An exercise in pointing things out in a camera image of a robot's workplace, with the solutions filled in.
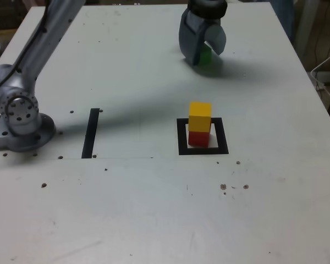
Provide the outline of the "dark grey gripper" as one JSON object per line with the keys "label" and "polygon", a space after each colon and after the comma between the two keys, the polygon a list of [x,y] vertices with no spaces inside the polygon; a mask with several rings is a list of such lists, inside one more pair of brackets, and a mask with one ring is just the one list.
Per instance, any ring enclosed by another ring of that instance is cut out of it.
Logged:
{"label": "dark grey gripper", "polygon": [[224,51],[226,40],[220,19],[205,20],[186,8],[180,21],[179,46],[190,65],[199,64],[204,41],[209,44],[216,55],[220,55]]}

